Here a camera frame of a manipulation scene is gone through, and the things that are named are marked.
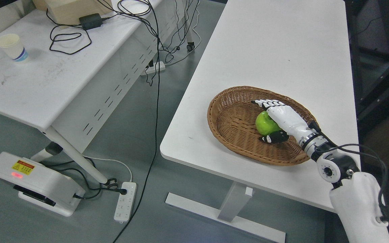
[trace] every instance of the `white cable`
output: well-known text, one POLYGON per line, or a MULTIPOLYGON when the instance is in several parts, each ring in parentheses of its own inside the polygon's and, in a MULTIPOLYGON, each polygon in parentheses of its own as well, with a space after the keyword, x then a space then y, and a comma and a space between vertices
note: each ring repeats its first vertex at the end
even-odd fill
POLYGON ((126 164, 122 163, 121 161, 119 161, 119 160, 111 160, 111 159, 94 158, 94 157, 86 156, 86 155, 84 155, 84 154, 83 154, 83 156, 84 156, 84 157, 87 157, 87 158, 90 158, 90 159, 93 159, 93 160, 114 161, 114 162, 118 162, 118 163, 124 165, 124 166, 128 169, 128 172, 130 172, 130 182, 132 182, 132 180, 133 180, 133 174, 131 173, 130 168, 128 168, 128 166, 127 166, 126 164))
POLYGON ((199 6, 200 3, 201 3, 201 2, 199 1, 198 4, 196 5, 196 12, 198 13, 197 20, 196 20, 196 24, 191 28, 191 29, 193 30, 193 32, 199 37, 199 43, 198 43, 198 45, 195 46, 195 47, 193 48, 193 50, 191 50, 189 53, 187 53, 187 55, 186 55, 183 59, 178 60, 178 61, 176 61, 176 62, 172 62, 171 64, 166 64, 165 66, 172 66, 172 65, 177 64, 177 63, 181 62, 182 60, 186 59, 186 58, 188 57, 188 55, 190 55, 190 53, 192 53, 194 50, 196 50, 196 48, 201 44, 202 38, 201 38, 201 36, 195 31, 195 28, 196 28, 196 26, 198 26, 198 23, 199 23, 199 10, 198 10, 198 6, 199 6))

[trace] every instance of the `robotic arm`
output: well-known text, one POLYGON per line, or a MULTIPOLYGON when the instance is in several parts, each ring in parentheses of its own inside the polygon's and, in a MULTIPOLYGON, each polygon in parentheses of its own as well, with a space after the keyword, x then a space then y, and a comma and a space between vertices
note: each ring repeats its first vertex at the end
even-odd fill
POLYGON ((388 222, 380 210, 380 187, 373 175, 337 150, 315 122, 307 123, 292 107, 277 100, 253 100, 317 163, 321 177, 332 183, 330 200, 351 243, 388 243, 388 222))

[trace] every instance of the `yellow sticker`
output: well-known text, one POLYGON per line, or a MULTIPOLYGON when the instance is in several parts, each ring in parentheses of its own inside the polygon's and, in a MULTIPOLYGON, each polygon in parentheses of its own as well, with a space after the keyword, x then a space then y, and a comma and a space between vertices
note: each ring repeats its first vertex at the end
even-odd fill
POLYGON ((22 172, 26 175, 29 175, 31 173, 31 171, 34 169, 34 167, 35 167, 34 165, 30 165, 28 163, 25 163, 25 162, 19 160, 11 168, 15 169, 19 172, 22 172))

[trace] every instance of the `gray floor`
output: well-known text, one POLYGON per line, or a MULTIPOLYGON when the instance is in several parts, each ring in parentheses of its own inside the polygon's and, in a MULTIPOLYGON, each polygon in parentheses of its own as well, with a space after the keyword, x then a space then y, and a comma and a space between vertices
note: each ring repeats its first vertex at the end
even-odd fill
MULTIPOLYGON (((201 1, 197 28, 201 45, 186 60, 160 75, 158 146, 224 6, 201 1)), ((185 53, 183 45, 175 60, 185 53)), ((140 77, 84 152, 93 157, 121 160, 130 166, 138 184, 135 205, 154 155, 157 87, 157 78, 150 87, 146 78, 140 77)), ((30 157, 48 142, 38 130, 0 115, 0 152, 30 157)), ((51 159, 52 162, 68 160, 64 154, 51 159)), ((97 161, 96 164, 106 176, 120 181, 129 179, 126 169, 117 163, 97 161)), ((84 186, 79 175, 68 175, 84 186)), ((167 193, 172 192, 219 208, 231 184, 230 180, 165 160, 158 151, 139 210, 117 242, 268 242, 164 203, 167 193)), ((124 226, 113 220, 117 198, 114 192, 102 192, 95 199, 82 200, 73 216, 63 217, 17 198, 12 186, 0 180, 0 242, 110 243, 124 226)), ((332 222, 327 224, 330 236, 326 239, 345 241, 334 216, 331 219, 323 210, 260 190, 239 216, 285 231, 289 243, 324 242, 327 216, 332 222)))

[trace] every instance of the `power strip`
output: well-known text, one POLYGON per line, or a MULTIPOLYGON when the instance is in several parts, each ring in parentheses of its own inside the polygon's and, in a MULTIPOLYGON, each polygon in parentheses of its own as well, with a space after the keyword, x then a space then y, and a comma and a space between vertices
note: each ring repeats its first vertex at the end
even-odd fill
POLYGON ((166 69, 166 65, 164 64, 164 62, 160 61, 158 65, 155 62, 155 63, 153 63, 153 66, 149 66, 149 67, 145 68, 145 71, 140 73, 140 75, 152 74, 152 73, 158 72, 159 70, 163 71, 165 69, 166 69))
POLYGON ((136 183, 123 182, 121 189, 126 189, 127 194, 119 195, 118 203, 115 209, 114 220, 120 223, 127 222, 130 219, 131 208, 133 207, 134 195, 136 194, 136 183))

